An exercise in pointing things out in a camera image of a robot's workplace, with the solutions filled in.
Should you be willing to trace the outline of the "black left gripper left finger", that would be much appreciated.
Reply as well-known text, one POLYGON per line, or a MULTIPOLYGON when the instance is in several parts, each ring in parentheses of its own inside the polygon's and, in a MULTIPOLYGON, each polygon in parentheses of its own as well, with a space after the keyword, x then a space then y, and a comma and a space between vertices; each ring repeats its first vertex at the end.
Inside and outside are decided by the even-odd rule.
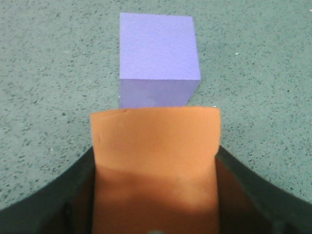
POLYGON ((86 153, 39 191, 0 212, 2 234, 89 234, 95 161, 86 153))

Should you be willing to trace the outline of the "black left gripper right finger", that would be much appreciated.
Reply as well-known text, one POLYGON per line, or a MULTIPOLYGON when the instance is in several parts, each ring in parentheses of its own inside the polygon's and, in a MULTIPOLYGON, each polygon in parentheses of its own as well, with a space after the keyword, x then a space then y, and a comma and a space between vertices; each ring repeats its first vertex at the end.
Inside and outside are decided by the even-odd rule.
POLYGON ((222 234, 310 234, 312 204, 273 185, 226 149, 215 157, 222 234))

